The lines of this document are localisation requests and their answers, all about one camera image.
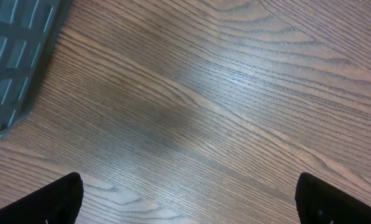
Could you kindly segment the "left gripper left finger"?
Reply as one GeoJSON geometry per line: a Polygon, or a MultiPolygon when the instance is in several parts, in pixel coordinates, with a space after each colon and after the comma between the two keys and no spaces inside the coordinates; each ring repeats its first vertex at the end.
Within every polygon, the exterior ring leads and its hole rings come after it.
{"type": "Polygon", "coordinates": [[[72,172],[0,209],[0,224],[74,224],[82,206],[83,182],[72,172]]]}

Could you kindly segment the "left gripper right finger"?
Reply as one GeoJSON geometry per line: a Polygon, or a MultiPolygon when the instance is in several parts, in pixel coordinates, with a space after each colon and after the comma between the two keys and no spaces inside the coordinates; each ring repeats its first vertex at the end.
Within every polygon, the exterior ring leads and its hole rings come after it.
{"type": "Polygon", "coordinates": [[[371,224],[371,207],[327,182],[303,172],[295,192],[301,224],[371,224]]]}

